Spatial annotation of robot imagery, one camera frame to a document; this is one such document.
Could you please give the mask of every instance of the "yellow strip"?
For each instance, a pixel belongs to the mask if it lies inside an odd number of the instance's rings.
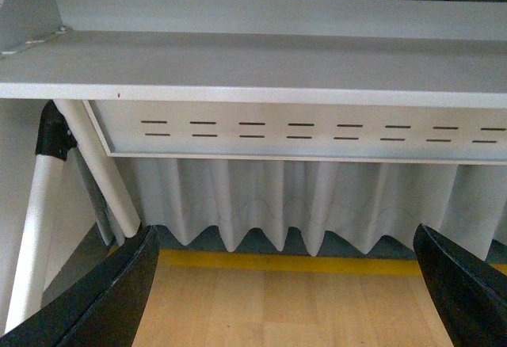
[[[420,276],[417,261],[371,258],[307,257],[272,254],[230,254],[161,250],[160,265],[193,266],[200,268],[277,270],[283,272],[382,274]]]
[[[495,269],[507,274],[507,264],[491,264]]]

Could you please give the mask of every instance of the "white curtain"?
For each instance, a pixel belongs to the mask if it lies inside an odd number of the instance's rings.
[[[116,160],[146,224],[184,245],[216,225],[229,251],[251,228],[284,248],[298,227],[311,255],[332,231],[366,254],[383,235],[412,248],[425,223],[486,258],[507,243],[507,167],[167,158]]]

